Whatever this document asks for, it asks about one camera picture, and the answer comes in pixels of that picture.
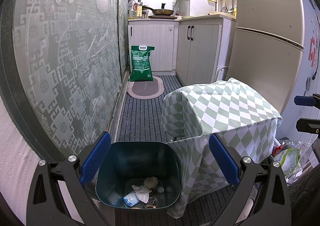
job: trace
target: covered table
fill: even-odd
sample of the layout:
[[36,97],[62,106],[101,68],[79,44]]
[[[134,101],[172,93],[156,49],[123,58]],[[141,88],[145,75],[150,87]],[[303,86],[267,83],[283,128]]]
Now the covered table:
[[168,143],[181,163],[181,194],[168,214],[182,217],[186,205],[228,185],[209,150],[210,134],[260,163],[271,155],[279,112],[248,85],[230,78],[179,88],[166,95],[164,131],[183,140]]

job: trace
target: metal bolt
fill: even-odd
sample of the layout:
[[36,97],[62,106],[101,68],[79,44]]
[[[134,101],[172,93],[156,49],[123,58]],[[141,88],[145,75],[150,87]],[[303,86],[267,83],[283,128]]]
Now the metal bolt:
[[44,166],[44,165],[45,165],[45,160],[40,160],[40,161],[39,161],[39,165],[40,165],[40,166]]
[[277,168],[280,166],[279,162],[277,162],[277,161],[274,161],[272,164],[274,167],[277,167]]
[[246,156],[246,157],[243,158],[243,161],[244,161],[245,163],[251,163],[252,160],[251,160],[250,157],[247,157],[247,156]]
[[69,162],[74,162],[75,160],[77,160],[77,157],[74,154],[68,157]]

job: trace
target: freezer door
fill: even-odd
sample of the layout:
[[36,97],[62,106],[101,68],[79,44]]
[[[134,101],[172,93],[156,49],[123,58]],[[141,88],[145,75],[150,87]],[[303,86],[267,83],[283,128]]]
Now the freezer door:
[[296,83],[302,55],[284,41],[236,29],[227,80],[246,83],[281,114]]
[[272,33],[303,46],[302,0],[237,0],[236,26]]

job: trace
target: black cabinet handle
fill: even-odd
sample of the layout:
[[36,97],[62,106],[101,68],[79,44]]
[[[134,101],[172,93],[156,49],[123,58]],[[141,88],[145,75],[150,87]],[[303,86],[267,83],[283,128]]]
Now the black cabinet handle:
[[190,25],[188,26],[188,31],[187,31],[187,39],[190,40],[189,38],[189,29],[190,29]]
[[194,26],[191,26],[191,32],[190,32],[190,38],[191,38],[191,41],[193,41],[193,38],[192,38],[192,29],[194,28]]

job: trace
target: hanging utensil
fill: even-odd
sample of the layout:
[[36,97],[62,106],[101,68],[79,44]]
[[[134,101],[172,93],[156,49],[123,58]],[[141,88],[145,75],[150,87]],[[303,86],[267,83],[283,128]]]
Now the hanging utensil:
[[225,2],[225,6],[221,8],[220,12],[222,12],[222,13],[228,12],[227,0]]
[[220,6],[220,10],[221,10],[222,9],[222,0],[220,0],[219,6]]
[[229,14],[233,14],[234,11],[234,0],[232,0],[232,8],[228,11]]
[[161,9],[152,9],[151,7],[148,6],[142,6],[142,8],[146,8],[152,11],[154,15],[164,15],[164,16],[171,16],[173,14],[173,10],[165,9],[164,8],[165,3],[162,4]]

